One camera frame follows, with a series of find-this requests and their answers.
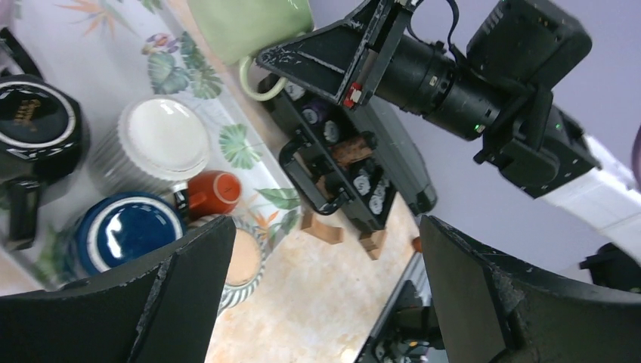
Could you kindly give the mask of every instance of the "marble countertop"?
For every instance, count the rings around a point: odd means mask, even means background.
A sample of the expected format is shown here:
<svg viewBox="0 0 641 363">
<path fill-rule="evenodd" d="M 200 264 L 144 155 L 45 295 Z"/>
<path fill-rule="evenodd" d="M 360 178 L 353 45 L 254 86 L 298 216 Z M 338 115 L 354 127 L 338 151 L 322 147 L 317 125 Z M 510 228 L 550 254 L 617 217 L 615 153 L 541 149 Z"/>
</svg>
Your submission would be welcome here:
<svg viewBox="0 0 641 363">
<path fill-rule="evenodd" d="M 271 150 L 285 136 L 262 107 L 237 86 L 237 70 L 225 67 L 206 44 L 185 0 L 168 0 Z M 341 212 L 321 220 L 345 228 L 345 241 L 329 245 L 301 231 L 286 237 L 267 261 L 265 276 L 247 301 L 216 321 L 206 361 L 211 363 L 352 363 L 413 255 L 418 228 L 396 196 L 380 259 L 372 261 L 358 242 L 358 231 Z M 7 256 L 0 255 L 3 295 L 36 290 L 38 285 Z"/>
</svg>

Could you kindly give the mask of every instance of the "blue mug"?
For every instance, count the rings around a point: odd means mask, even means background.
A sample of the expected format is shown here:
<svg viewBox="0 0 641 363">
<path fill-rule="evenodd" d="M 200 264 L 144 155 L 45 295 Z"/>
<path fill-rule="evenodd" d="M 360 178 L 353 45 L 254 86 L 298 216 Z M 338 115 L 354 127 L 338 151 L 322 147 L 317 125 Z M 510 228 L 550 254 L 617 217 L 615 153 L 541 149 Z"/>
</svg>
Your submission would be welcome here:
<svg viewBox="0 0 641 363">
<path fill-rule="evenodd" d="M 144 192 L 115 194 L 63 231 L 60 279 L 100 274 L 170 244 L 185 231 L 178 211 L 163 199 Z"/>
</svg>

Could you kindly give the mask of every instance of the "wooden stand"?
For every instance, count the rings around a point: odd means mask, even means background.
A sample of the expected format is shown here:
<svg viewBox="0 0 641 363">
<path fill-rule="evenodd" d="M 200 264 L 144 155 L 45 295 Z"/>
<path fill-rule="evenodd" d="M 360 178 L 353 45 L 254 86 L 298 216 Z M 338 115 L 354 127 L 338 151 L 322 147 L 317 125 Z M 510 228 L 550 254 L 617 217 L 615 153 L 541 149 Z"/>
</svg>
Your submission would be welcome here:
<svg viewBox="0 0 641 363">
<path fill-rule="evenodd" d="M 329 244 L 340 244 L 345 236 L 343 228 L 332 227 L 318 221 L 316 213 L 313 212 L 305 212 L 302 217 L 301 230 Z"/>
<path fill-rule="evenodd" d="M 387 239 L 387 231 L 376 231 L 374 233 L 362 234 L 359 241 L 361 246 L 367 251 L 367 255 L 372 260 L 378 260 L 382 253 L 385 240 Z"/>
<path fill-rule="evenodd" d="M 414 250 L 418 253 L 423 252 L 423 245 L 421 244 L 420 237 L 416 237 L 412 240 L 412 247 L 414 247 Z"/>
</svg>

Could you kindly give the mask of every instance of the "floral tray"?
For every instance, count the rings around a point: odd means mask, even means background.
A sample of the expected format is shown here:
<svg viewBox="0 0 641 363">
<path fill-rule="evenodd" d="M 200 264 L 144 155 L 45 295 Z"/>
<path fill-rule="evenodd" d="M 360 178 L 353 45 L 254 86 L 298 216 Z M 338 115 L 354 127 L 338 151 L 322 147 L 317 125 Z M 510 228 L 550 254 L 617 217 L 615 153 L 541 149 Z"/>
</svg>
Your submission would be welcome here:
<svg viewBox="0 0 641 363">
<path fill-rule="evenodd" d="M 13 31 L 45 81 L 75 98 L 95 144 L 131 101 L 162 94 L 189 105 L 212 139 L 208 169 L 238 176 L 234 214 L 249 223 L 267 256 L 299 221 L 299 195 L 190 35 L 160 0 L 17 0 Z M 36 245 L 11 255 L 55 288 L 51 248 L 69 220 L 104 196 L 84 167 L 71 192 L 44 205 Z M 6 231 L 6 212 L 0 226 Z"/>
</svg>

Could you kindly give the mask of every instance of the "purple wall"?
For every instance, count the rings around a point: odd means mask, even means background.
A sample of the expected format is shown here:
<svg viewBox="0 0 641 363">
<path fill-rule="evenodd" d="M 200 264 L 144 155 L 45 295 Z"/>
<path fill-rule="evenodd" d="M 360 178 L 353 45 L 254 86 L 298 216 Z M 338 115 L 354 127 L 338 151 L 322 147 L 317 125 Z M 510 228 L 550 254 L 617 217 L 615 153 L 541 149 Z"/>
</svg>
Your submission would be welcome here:
<svg viewBox="0 0 641 363">
<path fill-rule="evenodd" d="M 310 0 L 318 26 L 344 17 L 358 0 Z M 641 124 L 641 2 L 557 0 L 593 38 L 590 55 L 555 88 L 556 103 L 630 165 Z M 464 49 L 496 4 L 458 0 L 454 43 Z M 445 0 L 424 2 L 414 16 L 419 36 L 445 39 L 451 12 Z M 533 201 L 503 180 L 493 166 L 472 161 L 481 142 L 466 143 L 424 120 L 401 113 L 421 150 L 439 194 L 435 216 L 467 234 L 542 268 L 560 271 L 596 251 L 606 240 L 563 211 Z"/>
</svg>

